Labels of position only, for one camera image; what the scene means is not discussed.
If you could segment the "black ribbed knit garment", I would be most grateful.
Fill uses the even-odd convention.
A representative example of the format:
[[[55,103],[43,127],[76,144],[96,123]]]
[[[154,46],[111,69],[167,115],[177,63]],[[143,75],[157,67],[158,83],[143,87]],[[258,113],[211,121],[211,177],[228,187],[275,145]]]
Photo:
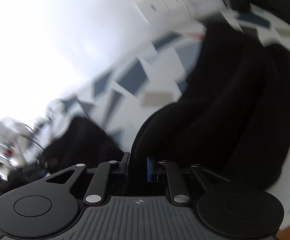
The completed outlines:
[[[279,178],[289,147],[288,51],[210,22],[184,93],[140,128],[130,175],[144,183],[147,159],[166,160],[266,190]]]

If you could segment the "geometric patterned bed sheet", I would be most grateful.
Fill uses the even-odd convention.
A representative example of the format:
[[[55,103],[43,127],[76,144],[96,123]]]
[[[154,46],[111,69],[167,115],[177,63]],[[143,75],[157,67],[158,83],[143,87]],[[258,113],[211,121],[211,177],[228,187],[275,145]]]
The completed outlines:
[[[258,7],[244,16],[229,9],[215,12],[146,43],[128,60],[51,103],[52,138],[61,137],[72,118],[80,115],[90,118],[122,150],[129,151],[145,120],[184,92],[209,21],[227,23],[263,45],[278,42],[290,51],[290,25],[275,15]]]

